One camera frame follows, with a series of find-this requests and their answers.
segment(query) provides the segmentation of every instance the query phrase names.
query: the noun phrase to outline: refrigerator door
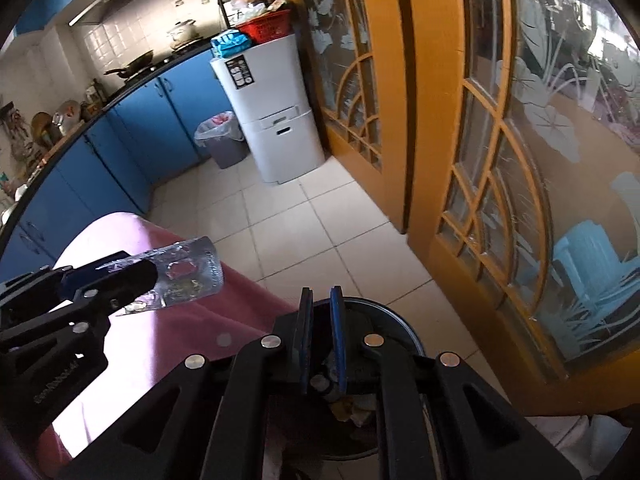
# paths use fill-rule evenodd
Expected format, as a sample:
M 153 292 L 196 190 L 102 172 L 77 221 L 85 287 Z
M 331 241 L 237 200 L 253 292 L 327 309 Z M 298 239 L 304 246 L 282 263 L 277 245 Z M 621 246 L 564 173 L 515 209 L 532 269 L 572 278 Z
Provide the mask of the refrigerator door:
M 269 41 L 211 66 L 241 124 L 252 123 L 295 105 L 308 109 L 293 34 Z
M 324 162 L 311 111 L 263 129 L 260 121 L 243 124 L 244 136 L 265 182 L 282 184 Z

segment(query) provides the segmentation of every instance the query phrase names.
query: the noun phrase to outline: trash can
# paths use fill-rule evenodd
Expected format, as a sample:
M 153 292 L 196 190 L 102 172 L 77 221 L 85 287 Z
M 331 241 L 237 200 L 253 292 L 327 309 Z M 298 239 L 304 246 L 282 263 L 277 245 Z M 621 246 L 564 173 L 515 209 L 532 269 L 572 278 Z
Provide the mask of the trash can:
M 237 164 L 250 152 L 233 112 L 222 112 L 200 123 L 193 140 L 209 151 L 221 170 Z

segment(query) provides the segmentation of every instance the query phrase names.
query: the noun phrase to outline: white floor tile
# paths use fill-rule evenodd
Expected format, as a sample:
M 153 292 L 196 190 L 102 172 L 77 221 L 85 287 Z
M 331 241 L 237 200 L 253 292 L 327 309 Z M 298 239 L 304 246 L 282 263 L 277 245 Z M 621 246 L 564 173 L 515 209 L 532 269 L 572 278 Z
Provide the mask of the white floor tile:
M 426 283 L 429 273 L 390 224 L 338 246 L 362 296 L 387 304 Z
M 166 187 L 164 192 L 165 202 L 181 199 L 185 195 L 195 200 L 198 192 L 198 168 L 185 171 L 180 176 L 164 184 L 164 186 Z
M 154 189 L 154 193 L 151 200 L 151 205 L 153 207 L 164 202 L 166 197 L 166 184 L 162 184 L 162 186 L 158 186 Z
M 242 189 L 262 182 L 262 177 L 260 176 L 260 171 L 258 171 L 258 166 L 255 165 L 253 155 L 249 155 L 241 162 L 238 162 L 238 175 L 240 176 Z
M 198 231 L 217 242 L 249 227 L 242 193 L 237 192 L 198 211 Z
M 357 182 L 324 193 L 314 198 L 311 205 L 334 245 L 388 222 Z
M 167 230 L 185 240 L 197 238 L 200 235 L 198 232 L 198 219 L 195 215 L 190 218 L 183 218 L 178 223 L 167 226 Z
M 153 224 L 161 225 L 162 224 L 162 203 L 159 203 L 149 211 L 149 214 L 146 218 Z
M 330 157 L 319 168 L 299 178 L 306 195 L 313 198 L 337 187 L 348 184 L 353 177 L 335 157 Z
M 466 359 L 478 350 L 473 337 L 433 280 L 390 303 L 389 308 L 411 325 L 428 357 L 450 351 Z
M 185 193 L 174 197 L 172 200 L 165 200 L 162 203 L 162 216 L 160 225 L 162 227 L 183 224 L 186 219 L 197 221 L 196 201 L 190 193 Z
M 481 351 L 478 350 L 471 357 L 465 359 L 465 361 L 466 364 L 468 364 L 476 372 L 478 372 L 478 375 L 480 375 L 485 381 L 487 381 L 496 392 L 501 394 L 501 396 L 503 396 L 505 399 L 509 400 L 509 397 L 507 397 L 507 394 L 502 389 L 502 386 L 500 386 L 498 377 L 496 377 L 494 371 L 491 370 L 489 363 L 486 361 Z
M 208 158 L 198 166 L 198 181 L 202 182 L 220 172 L 218 164 L 213 158 Z
M 262 278 L 251 231 L 245 229 L 215 243 L 220 260 L 254 282 Z
M 334 285 L 340 285 L 345 296 L 359 296 L 358 289 L 335 249 L 277 272 L 264 281 L 270 292 L 295 306 L 300 303 L 300 292 L 304 286 L 313 290 L 314 300 L 328 298 Z
M 284 184 L 259 182 L 242 190 L 250 224 L 289 209 L 306 201 L 306 196 L 297 180 Z
M 372 455 L 359 460 L 338 462 L 342 480 L 376 480 L 380 478 L 378 456 Z
M 231 196 L 241 189 L 238 168 L 235 166 L 226 168 L 226 170 L 219 170 L 213 174 L 206 174 L 206 171 L 202 171 L 200 172 L 200 177 L 198 182 L 198 209 Z
M 265 276 L 331 248 L 331 240 L 309 202 L 251 227 Z

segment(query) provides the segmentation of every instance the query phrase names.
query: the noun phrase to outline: wok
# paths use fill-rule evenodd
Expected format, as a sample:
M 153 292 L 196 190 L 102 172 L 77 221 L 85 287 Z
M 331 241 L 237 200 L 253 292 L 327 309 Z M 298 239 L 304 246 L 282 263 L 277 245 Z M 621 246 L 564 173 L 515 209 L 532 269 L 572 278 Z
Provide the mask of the wok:
M 109 74 L 118 74 L 119 77 L 123 79 L 128 79 L 136 72 L 139 72 L 143 68 L 146 68 L 151 64 L 154 59 L 154 51 L 150 50 L 149 52 L 145 52 L 142 56 L 138 56 L 131 63 L 129 63 L 124 68 L 114 68 L 112 70 L 107 70 L 104 75 Z

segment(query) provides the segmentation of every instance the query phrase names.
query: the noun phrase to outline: trash bag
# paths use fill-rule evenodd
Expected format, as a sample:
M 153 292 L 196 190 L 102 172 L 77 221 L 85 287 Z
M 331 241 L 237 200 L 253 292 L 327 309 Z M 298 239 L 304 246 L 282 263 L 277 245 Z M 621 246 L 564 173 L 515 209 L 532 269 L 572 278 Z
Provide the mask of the trash bag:
M 238 118 L 233 112 L 222 112 L 206 121 L 193 134 L 193 140 L 202 148 L 207 147 L 207 140 L 215 137 L 226 137 L 233 140 L 244 140 L 244 134 L 240 129 Z

